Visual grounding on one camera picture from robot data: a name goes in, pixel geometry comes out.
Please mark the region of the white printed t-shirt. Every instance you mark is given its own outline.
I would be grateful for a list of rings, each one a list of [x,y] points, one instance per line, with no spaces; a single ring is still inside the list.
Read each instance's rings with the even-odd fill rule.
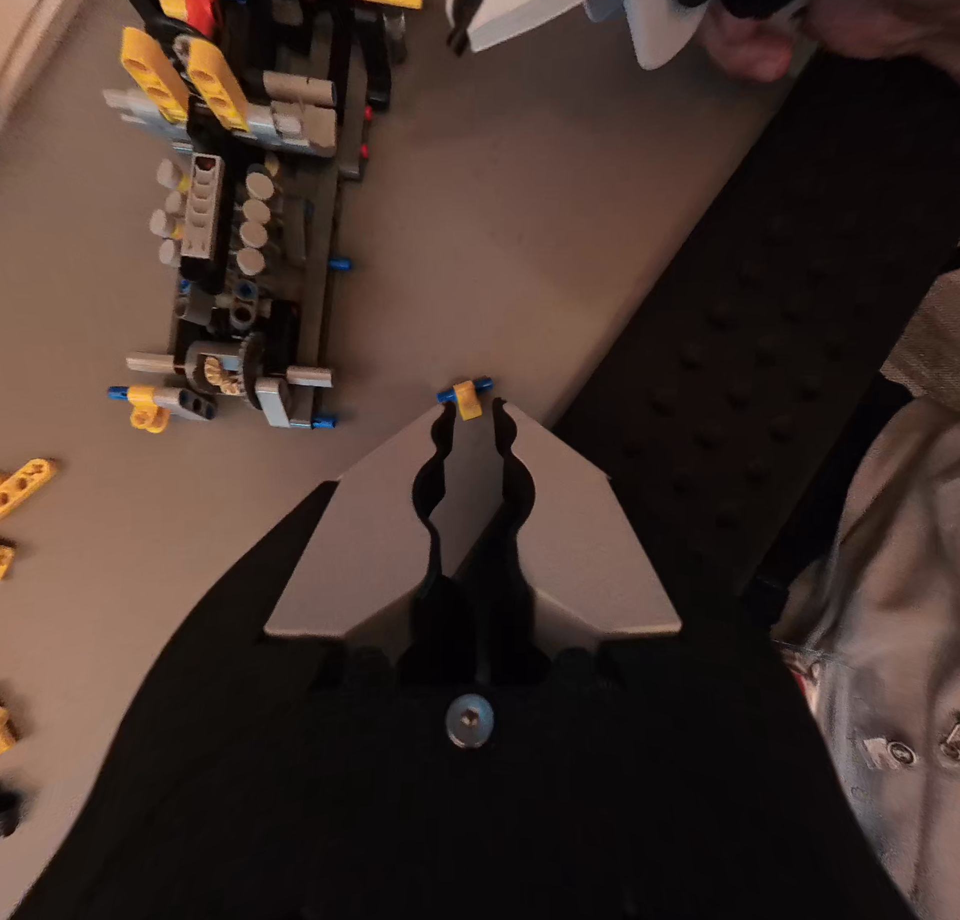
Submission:
[[[883,428],[774,638],[882,866],[919,918],[958,918],[956,411],[917,399]]]

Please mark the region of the person's right hand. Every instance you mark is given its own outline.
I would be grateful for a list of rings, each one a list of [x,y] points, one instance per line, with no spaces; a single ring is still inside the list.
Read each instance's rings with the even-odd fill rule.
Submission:
[[[793,27],[738,19],[714,2],[695,35],[727,76],[767,83],[788,74],[797,49],[859,60],[913,57],[959,80],[959,0],[809,0]]]

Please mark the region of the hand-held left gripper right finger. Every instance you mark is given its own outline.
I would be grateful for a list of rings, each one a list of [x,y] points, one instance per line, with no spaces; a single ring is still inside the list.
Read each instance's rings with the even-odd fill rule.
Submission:
[[[491,658],[554,657],[682,630],[607,474],[517,405],[491,404],[501,502],[468,556]]]

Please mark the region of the dark dotted panel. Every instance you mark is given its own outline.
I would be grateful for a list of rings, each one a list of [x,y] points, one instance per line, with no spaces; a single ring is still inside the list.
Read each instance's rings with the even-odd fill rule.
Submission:
[[[958,82],[817,54],[554,433],[723,617],[958,243]]]

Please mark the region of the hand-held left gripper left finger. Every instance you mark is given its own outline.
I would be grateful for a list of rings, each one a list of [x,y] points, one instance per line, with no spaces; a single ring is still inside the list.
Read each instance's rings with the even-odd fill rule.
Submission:
[[[444,465],[456,410],[428,409],[339,478],[265,626],[273,639],[375,648],[391,662],[412,642],[410,608],[438,572],[431,506],[415,504],[424,468]]]

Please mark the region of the toy brick car chassis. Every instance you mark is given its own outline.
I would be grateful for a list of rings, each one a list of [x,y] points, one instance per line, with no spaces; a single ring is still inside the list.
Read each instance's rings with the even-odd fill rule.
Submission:
[[[362,179],[375,114],[424,0],[127,0],[132,81],[104,99],[174,152],[150,216],[174,272],[167,347],[131,352],[145,384],[110,386],[131,426],[207,423],[222,400],[276,429],[332,430],[324,366],[344,184]]]

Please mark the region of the scattered yellow toy beams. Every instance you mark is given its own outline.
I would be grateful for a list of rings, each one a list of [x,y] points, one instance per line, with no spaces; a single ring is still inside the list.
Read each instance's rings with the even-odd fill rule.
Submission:
[[[54,459],[33,458],[18,470],[2,473],[1,520],[4,521],[31,497],[51,482],[59,472]],[[18,727],[11,709],[1,700],[1,754],[9,752],[18,743]]]

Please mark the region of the yellow connector with blue pin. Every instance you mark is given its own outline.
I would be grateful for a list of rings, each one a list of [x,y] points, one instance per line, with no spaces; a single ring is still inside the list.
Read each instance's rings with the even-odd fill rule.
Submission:
[[[495,382],[490,377],[468,379],[436,393],[439,404],[454,404],[463,421],[472,421],[482,416],[481,395],[493,389]]]

